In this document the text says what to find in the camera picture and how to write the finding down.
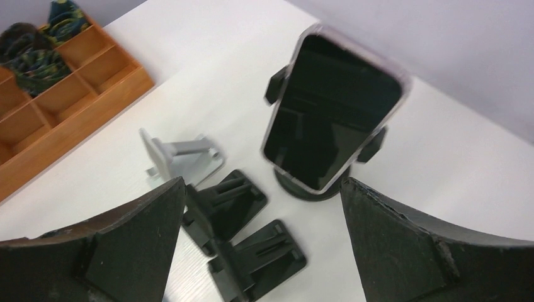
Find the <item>folded fabric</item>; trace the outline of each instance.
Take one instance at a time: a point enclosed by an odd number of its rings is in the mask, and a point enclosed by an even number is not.
[[[71,73],[55,50],[23,53],[11,63],[17,85],[35,97]]]
[[[0,65],[10,69],[16,57],[39,49],[52,49],[52,45],[32,24],[15,23],[0,35]]]
[[[61,45],[89,27],[82,10],[71,0],[55,0],[51,4],[48,24],[41,32],[54,44]]]

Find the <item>smartphone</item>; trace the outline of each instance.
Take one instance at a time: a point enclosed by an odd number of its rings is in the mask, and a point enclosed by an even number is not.
[[[356,160],[411,87],[398,66],[325,25],[306,30],[288,65],[263,155],[321,194]]]

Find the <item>wooden box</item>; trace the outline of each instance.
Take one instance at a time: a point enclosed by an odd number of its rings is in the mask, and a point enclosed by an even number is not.
[[[35,98],[0,67],[0,201],[154,86],[93,20],[56,48],[72,74]]]

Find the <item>black phone stand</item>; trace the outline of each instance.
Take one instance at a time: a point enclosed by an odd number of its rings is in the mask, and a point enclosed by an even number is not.
[[[280,97],[280,90],[282,85],[286,80],[287,75],[287,66],[284,66],[277,73],[275,73],[269,80],[269,85],[267,86],[267,91],[265,92],[265,100],[269,105],[275,104]],[[357,162],[365,163],[368,162],[382,147],[385,134],[387,132],[387,127],[383,127],[380,132],[373,137],[373,139],[363,147],[360,154],[358,155]],[[348,167],[336,181],[322,194],[313,194],[298,184],[295,184],[291,179],[282,175],[275,169],[276,181],[280,186],[290,195],[304,201],[323,201],[330,199],[337,195],[341,190],[341,181],[350,175],[350,167]]]
[[[236,246],[213,240],[208,263],[225,302],[256,301],[306,266],[307,260],[280,220]]]
[[[187,186],[188,211],[182,227],[207,256],[215,255],[212,238],[229,241],[267,204],[267,197],[241,171],[220,184],[196,191]]]

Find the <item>wall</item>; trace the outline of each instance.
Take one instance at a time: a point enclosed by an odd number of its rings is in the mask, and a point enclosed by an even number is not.
[[[145,0],[75,0],[101,26],[105,26]],[[0,31],[16,22],[42,25],[48,18],[50,1],[3,0],[0,4]]]
[[[534,142],[534,1],[288,1]]]

